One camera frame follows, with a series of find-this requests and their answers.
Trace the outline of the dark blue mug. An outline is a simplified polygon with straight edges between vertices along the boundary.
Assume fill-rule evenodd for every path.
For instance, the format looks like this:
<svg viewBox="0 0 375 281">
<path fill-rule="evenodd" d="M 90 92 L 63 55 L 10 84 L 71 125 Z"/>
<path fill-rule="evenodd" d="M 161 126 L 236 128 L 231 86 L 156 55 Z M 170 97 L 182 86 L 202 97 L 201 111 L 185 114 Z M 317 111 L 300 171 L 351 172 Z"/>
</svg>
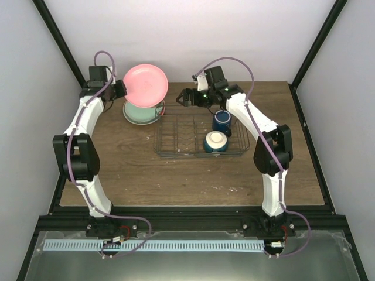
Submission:
<svg viewBox="0 0 375 281">
<path fill-rule="evenodd" d="M 213 115 L 212 130 L 222 132 L 229 138 L 232 136 L 231 121 L 232 117 L 228 111 L 217 111 Z"/>
</svg>

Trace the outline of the pink top plate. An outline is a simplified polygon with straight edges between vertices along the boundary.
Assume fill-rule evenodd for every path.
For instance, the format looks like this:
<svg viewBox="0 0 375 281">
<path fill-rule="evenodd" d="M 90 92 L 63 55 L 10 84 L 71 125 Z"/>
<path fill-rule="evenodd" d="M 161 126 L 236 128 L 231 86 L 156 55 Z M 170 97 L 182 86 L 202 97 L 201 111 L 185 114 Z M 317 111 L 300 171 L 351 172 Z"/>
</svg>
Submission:
<svg viewBox="0 0 375 281">
<path fill-rule="evenodd" d="M 140 108 L 158 105 L 168 92 L 166 74 L 152 64 L 139 64 L 131 68 L 123 78 L 127 90 L 125 99 Z"/>
</svg>

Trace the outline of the wire dish rack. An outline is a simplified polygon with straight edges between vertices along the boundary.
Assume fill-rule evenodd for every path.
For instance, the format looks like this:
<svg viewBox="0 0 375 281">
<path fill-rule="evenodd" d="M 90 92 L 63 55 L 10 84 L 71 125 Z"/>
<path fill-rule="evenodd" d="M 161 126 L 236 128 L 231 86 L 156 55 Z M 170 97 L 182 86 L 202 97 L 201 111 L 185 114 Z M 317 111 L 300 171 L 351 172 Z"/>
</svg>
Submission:
<svg viewBox="0 0 375 281">
<path fill-rule="evenodd" d="M 250 148 L 250 133 L 235 117 L 232 117 L 228 149 L 214 153 L 204 150 L 204 139 L 212 131 L 213 113 L 218 110 L 217 106 L 208 110 L 167 105 L 165 113 L 155 124 L 155 153 L 171 159 L 241 156 L 246 153 Z"/>
</svg>

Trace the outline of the teal white bowl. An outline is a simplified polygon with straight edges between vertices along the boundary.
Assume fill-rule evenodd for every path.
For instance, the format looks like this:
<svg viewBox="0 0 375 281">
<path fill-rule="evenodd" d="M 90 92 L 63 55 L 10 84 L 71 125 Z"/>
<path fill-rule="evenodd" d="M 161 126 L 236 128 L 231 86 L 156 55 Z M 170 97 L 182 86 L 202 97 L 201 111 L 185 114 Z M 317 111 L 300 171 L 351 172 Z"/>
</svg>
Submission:
<svg viewBox="0 0 375 281">
<path fill-rule="evenodd" d="M 220 131 L 209 132 L 203 140 L 203 148 L 206 153 L 226 152 L 228 146 L 227 136 Z"/>
</svg>

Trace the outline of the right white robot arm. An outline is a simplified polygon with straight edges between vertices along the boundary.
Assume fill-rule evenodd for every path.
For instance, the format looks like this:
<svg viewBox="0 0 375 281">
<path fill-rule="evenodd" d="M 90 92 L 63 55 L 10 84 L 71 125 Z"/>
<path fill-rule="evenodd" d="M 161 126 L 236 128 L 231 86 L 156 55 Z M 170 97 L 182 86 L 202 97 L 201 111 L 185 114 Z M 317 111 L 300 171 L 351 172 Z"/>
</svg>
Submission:
<svg viewBox="0 0 375 281">
<path fill-rule="evenodd" d="M 277 216 L 286 211 L 285 178 L 293 159 L 290 128 L 287 125 L 280 126 L 266 117 L 236 84 L 220 90 L 185 88 L 177 96 L 176 102 L 184 107 L 220 106 L 220 110 L 213 114 L 212 129 L 203 140 L 207 153 L 227 150 L 233 119 L 242 123 L 251 133 L 256 141 L 254 164 L 263 180 L 262 209 L 268 215 L 260 221 L 260 228 L 265 235 L 275 235 L 281 229 L 281 221 Z"/>
</svg>

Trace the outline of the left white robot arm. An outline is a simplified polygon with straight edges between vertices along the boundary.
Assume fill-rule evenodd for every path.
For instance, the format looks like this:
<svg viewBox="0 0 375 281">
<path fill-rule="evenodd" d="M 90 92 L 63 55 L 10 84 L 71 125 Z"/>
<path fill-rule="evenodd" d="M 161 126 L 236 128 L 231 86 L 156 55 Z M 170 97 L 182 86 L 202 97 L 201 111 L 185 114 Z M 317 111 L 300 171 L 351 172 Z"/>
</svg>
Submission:
<svg viewBox="0 0 375 281">
<path fill-rule="evenodd" d="M 91 139 L 98 117 L 104 112 L 105 99 L 126 96 L 122 80 L 105 83 L 105 90 L 89 87 L 82 89 L 79 107 L 69 125 L 61 135 L 53 137 L 53 149 L 59 172 L 73 183 L 83 196 L 89 215 L 102 218 L 99 229 L 104 235 L 114 236 L 120 222 L 109 216 L 112 202 L 105 195 L 99 179 L 100 158 Z"/>
</svg>

